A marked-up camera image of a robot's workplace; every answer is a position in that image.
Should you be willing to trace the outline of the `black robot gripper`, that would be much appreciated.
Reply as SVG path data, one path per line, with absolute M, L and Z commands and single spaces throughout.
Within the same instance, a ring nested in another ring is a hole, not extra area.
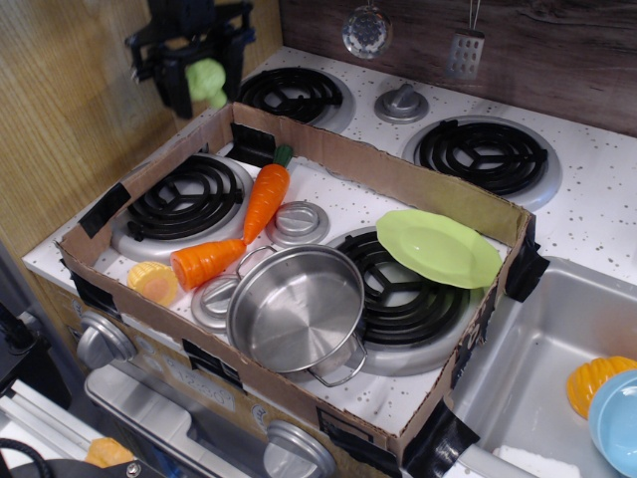
M 125 40 L 132 77 L 155 80 L 163 103 L 181 119 L 193 117 L 186 68 L 203 59 L 225 71 L 223 91 L 230 103 L 241 89 L 245 47 L 255 41 L 253 3 L 236 1 L 150 1 L 150 22 Z

